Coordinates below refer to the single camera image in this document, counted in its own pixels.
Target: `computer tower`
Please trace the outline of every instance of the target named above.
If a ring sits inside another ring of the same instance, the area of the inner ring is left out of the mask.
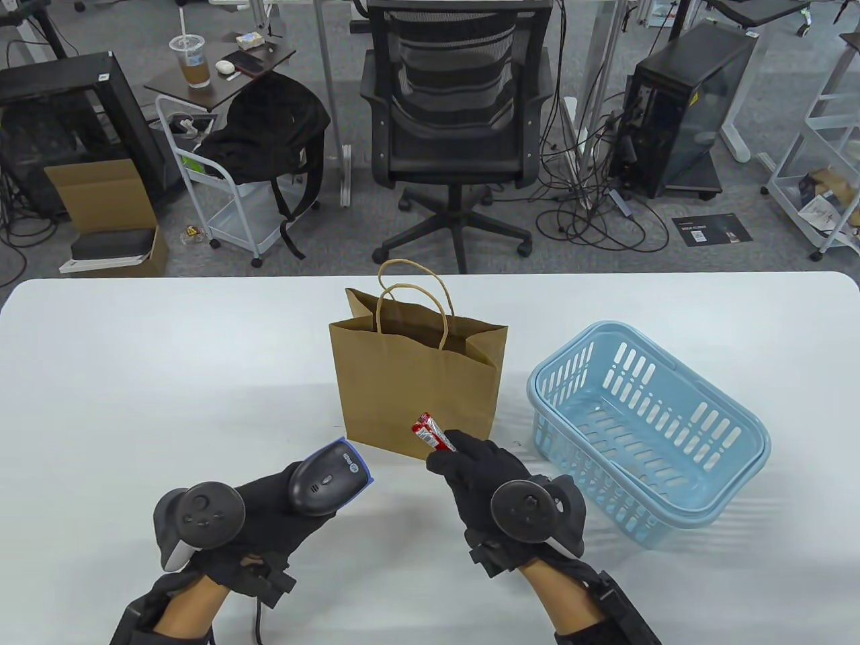
[[[707,155],[734,99],[756,36],[704,21],[636,66],[610,174],[657,197]]]
[[[178,181],[111,52],[0,71],[0,169],[42,217],[65,212],[44,168],[132,159],[150,198]]]

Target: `light blue plastic basket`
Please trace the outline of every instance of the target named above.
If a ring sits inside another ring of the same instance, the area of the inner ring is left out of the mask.
[[[754,415],[621,322],[538,365],[527,394],[537,449],[648,549],[712,523],[771,454]]]

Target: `chair base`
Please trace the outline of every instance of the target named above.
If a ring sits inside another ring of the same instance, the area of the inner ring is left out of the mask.
[[[403,233],[385,240],[382,246],[373,251],[373,261],[377,264],[382,264],[388,260],[392,249],[414,242],[437,230],[450,229],[451,237],[454,241],[454,255],[457,257],[458,270],[460,273],[468,273],[466,250],[463,244],[463,228],[466,226],[522,240],[517,247],[517,253],[522,257],[531,255],[531,233],[529,231],[472,211],[472,208],[478,202],[488,205],[491,203],[491,200],[492,192],[486,186],[472,191],[465,200],[463,198],[462,186],[449,186],[447,203],[418,193],[411,188],[406,188],[399,202],[401,210],[409,210],[411,204],[414,202],[427,208],[433,215],[420,224],[416,224],[412,228],[405,230]]]

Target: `black glove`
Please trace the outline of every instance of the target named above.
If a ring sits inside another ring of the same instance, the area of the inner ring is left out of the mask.
[[[335,514],[322,517],[299,515],[292,508],[287,484],[301,462],[290,464],[277,475],[263,477],[236,491],[245,503],[245,524],[229,543],[195,553],[190,567],[237,593],[256,595],[255,578],[273,568],[283,571],[286,559],[316,529]],[[243,565],[243,560],[256,563]]]
[[[522,566],[542,556],[545,550],[552,550],[544,544],[526,544],[508,536],[490,512],[490,500],[498,487],[531,476],[522,462],[492,441],[476,439],[459,430],[446,430],[445,436],[457,452],[431,452],[427,470],[444,476],[451,487],[460,519],[466,525],[469,546],[488,544],[504,550],[506,568]]]

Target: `black backpack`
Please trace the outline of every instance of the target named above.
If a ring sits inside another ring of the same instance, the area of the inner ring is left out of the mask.
[[[325,106],[303,84],[269,72],[243,89],[227,111],[227,125],[207,136],[195,151],[220,163],[236,184],[270,181],[280,236],[299,258],[304,255],[286,233],[286,225],[316,201],[323,184],[325,129],[331,119]],[[217,174],[207,167],[207,172]],[[308,175],[294,212],[278,188],[281,175]]]

